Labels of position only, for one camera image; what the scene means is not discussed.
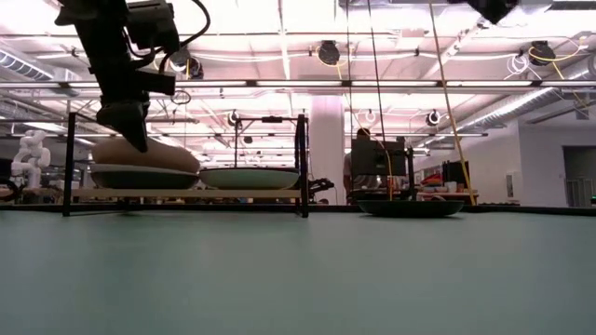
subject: metal rack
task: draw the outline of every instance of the metal rack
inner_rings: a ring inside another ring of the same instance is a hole
[[[307,118],[300,114],[298,117],[263,117],[263,118],[239,118],[237,121],[279,123],[283,121],[296,122],[296,132],[294,135],[294,158],[295,167],[299,171],[298,183],[291,190],[116,190],[116,189],[97,189],[97,190],[73,190],[73,172],[75,169],[74,151],[75,151],[75,124],[77,113],[68,114],[68,132],[66,136],[66,170],[64,180],[64,194],[61,205],[62,216],[68,217],[74,211],[101,210],[102,206],[93,204],[85,206],[73,204],[74,197],[201,197],[201,198],[222,198],[222,197],[252,197],[252,198],[294,198],[295,211],[303,218],[308,217],[308,159],[307,159]],[[237,139],[241,135],[238,133],[238,122],[235,126],[236,148],[235,165],[237,165]],[[121,208],[127,209],[126,202],[122,203]],[[204,205],[184,205],[185,209],[204,209]],[[106,210],[112,210],[113,206],[105,206]],[[159,209],[155,206],[135,206],[135,209]]]

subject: shelf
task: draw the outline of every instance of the shelf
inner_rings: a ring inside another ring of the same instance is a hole
[[[299,198],[300,190],[73,190],[80,197]]]

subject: white robot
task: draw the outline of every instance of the white robot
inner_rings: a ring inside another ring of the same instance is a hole
[[[19,153],[12,160],[10,166],[12,179],[17,186],[25,183],[23,172],[27,172],[27,188],[39,188],[41,181],[41,168],[49,166],[49,149],[44,148],[43,140],[46,132],[43,130],[27,130],[25,136],[20,139]],[[21,162],[29,156],[27,163]]]

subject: dark bowl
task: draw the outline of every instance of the dark bowl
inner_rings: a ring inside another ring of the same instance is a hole
[[[442,218],[464,207],[463,201],[360,200],[362,211],[387,218]]]
[[[91,178],[102,188],[120,190],[187,190],[198,182],[198,175],[142,171],[93,172]]]

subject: computer screen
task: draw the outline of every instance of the computer screen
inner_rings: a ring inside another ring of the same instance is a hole
[[[403,141],[385,141],[383,146],[378,141],[352,140],[352,175],[387,176],[389,174],[387,151],[391,158],[391,174],[405,176],[405,143]]]

